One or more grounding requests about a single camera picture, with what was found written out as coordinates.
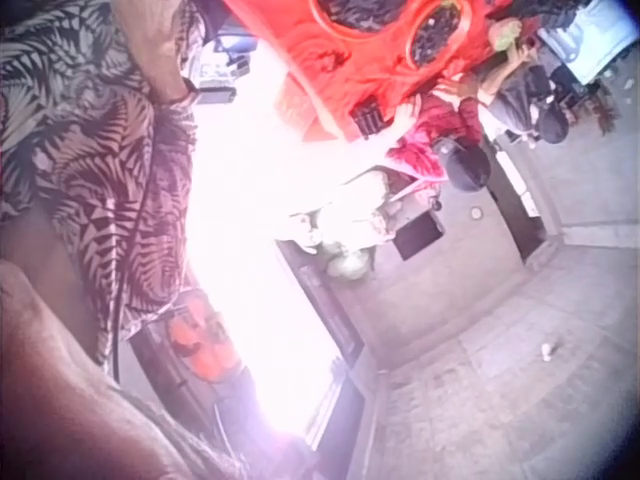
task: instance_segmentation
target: round wall fixture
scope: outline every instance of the round wall fixture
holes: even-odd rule
[[[471,208],[471,218],[474,220],[480,220],[484,216],[484,212],[480,207]]]

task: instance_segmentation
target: person in red shirt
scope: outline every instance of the person in red shirt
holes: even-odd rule
[[[416,95],[408,104],[419,111],[415,124],[388,150],[387,161],[419,179],[434,183],[448,179],[465,192],[484,188],[491,165],[480,146],[483,129],[477,92],[476,80],[467,76],[441,80],[430,92]]]

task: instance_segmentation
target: person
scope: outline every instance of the person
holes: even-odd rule
[[[500,65],[486,73],[479,68],[478,99],[514,134],[539,136],[556,145],[567,138],[569,120],[555,98],[545,67],[536,62],[536,51],[527,44],[514,43]]]
[[[26,3],[0,44],[0,228],[46,210],[104,365],[181,288],[204,24],[190,0]]]
[[[120,389],[3,260],[0,305],[2,478],[246,477],[243,466]]]
[[[412,177],[443,180],[461,191],[477,192],[491,173],[481,148],[483,130],[478,118],[477,82],[467,75],[441,80],[406,106],[417,110],[413,126],[386,154],[393,168]],[[424,188],[433,188],[428,182]]]

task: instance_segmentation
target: orange object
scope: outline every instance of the orange object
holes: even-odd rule
[[[276,108],[306,141],[360,137],[350,112],[374,96],[382,116],[417,87],[454,76],[491,54],[486,15],[512,0],[449,0],[460,23],[436,59],[418,68],[411,60],[416,31],[443,0],[407,0],[398,19],[378,33],[331,22],[317,0],[225,0],[257,37],[287,64],[290,74]]]
[[[221,382],[236,373],[242,366],[241,358],[208,298],[190,291],[178,302],[186,305],[186,312],[167,323],[169,340],[178,357],[207,382]]]

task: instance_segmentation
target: hairy skin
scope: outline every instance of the hairy skin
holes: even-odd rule
[[[29,478],[193,478],[82,351],[24,274],[0,261],[3,469]]]

